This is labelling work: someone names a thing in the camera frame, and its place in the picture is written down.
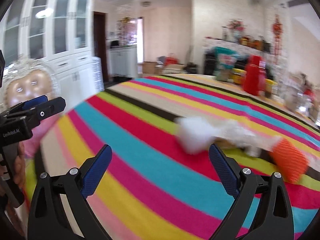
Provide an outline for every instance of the blue gripper pad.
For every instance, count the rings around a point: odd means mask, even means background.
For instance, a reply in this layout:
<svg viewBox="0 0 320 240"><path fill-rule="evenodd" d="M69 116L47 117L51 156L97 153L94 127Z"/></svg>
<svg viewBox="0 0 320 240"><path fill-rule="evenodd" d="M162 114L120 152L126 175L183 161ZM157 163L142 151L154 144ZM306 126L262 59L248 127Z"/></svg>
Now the blue gripper pad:
<svg viewBox="0 0 320 240"><path fill-rule="evenodd" d="M43 102L47 102L48 101L48 98L46 95L43 95L43 96L40 96L40 97L37 97L37 98L34 98L34 99L31 99L27 102L25 102L24 106L22 107L23 110L28 110L34 106L37 106Z"/></svg>
<svg viewBox="0 0 320 240"><path fill-rule="evenodd" d="M209 158L224 189L228 195L233 196L233 198L236 199L239 195L238 178L214 144L209 148Z"/></svg>
<svg viewBox="0 0 320 240"><path fill-rule="evenodd" d="M82 179L81 194L84 199L93 195L103 174L106 172L112 159L112 149L109 145L103 147L95 157L93 164Z"/></svg>

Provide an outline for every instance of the drawer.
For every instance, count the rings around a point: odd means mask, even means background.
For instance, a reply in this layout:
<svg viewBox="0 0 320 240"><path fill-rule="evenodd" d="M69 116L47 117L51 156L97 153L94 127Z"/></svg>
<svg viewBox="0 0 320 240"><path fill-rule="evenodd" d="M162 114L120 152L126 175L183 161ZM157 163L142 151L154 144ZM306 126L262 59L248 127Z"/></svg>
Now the drawer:
<svg viewBox="0 0 320 240"><path fill-rule="evenodd" d="M55 73L61 73L75 67L72 56L66 56L49 61Z"/></svg>
<svg viewBox="0 0 320 240"><path fill-rule="evenodd" d="M92 63L91 51L81 52L74 54L76 60L76 66L82 66L88 63Z"/></svg>

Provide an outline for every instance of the teal stripe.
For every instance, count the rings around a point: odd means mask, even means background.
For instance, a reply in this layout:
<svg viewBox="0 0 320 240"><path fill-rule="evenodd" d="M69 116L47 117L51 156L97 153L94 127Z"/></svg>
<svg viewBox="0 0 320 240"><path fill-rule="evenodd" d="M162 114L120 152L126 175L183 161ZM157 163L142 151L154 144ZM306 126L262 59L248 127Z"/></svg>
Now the teal stripe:
<svg viewBox="0 0 320 240"><path fill-rule="evenodd" d="M218 98L215 96L211 96L208 94L204 94L189 88L184 88L184 87L180 87L180 86L176 86L176 85L172 85L172 84L168 84L165 82L160 82L160 81L156 81L156 80L152 80L152 79L136 79L135 81L141 82L141 83L145 83L145 84L150 84L150 85L154 85L154 86L158 86L158 87L162 87L162 88L166 88L166 89L170 89L176 92L181 92L181 93L185 93L187 95L196 97L196 98L200 98L203 100L207 100L209 102L213 102L222 106L226 106L228 108L231 109L235 109L241 112L244 112L247 115L250 115L252 117L256 117L260 120L263 120L267 123L271 123L279 128L282 128L296 136L299 136L300 138L303 138L315 145L317 145L318 147L320 147L320 141L313 138L312 136L300 131L299 129L292 127L290 125L288 125L287 123L284 123L278 119L275 119L273 117L270 117L266 114L262 114L256 110L253 110L252 108L250 108L249 106L243 106L234 102L230 102L228 100L222 99L222 98Z"/></svg>
<svg viewBox="0 0 320 240"><path fill-rule="evenodd" d="M87 102L75 109L78 115L111 146L120 158L144 178L174 198L208 215L223 219L233 203L220 182L211 180L171 160L135 138L133 135L106 118ZM244 227L249 228L259 203L254 198ZM294 210L295 232L303 232L317 210Z"/></svg>

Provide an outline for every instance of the orange knitted fabric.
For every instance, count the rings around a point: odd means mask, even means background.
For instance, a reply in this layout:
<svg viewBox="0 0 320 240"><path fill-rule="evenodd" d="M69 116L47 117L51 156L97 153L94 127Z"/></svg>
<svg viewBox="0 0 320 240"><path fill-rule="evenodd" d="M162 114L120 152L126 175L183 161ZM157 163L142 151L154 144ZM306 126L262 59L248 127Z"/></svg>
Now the orange knitted fabric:
<svg viewBox="0 0 320 240"><path fill-rule="evenodd" d="M285 138L282 138L269 154L290 183L296 183L308 168L306 157Z"/></svg>

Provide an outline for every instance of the red thermos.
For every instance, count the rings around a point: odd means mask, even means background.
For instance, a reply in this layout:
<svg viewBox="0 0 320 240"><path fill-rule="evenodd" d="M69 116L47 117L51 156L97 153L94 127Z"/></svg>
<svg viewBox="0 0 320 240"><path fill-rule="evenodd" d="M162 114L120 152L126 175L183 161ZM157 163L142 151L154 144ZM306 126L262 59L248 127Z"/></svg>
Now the red thermos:
<svg viewBox="0 0 320 240"><path fill-rule="evenodd" d="M245 67L246 75L243 90L247 93L258 96L260 90L265 90L266 70L265 63L260 56L251 56Z"/></svg>

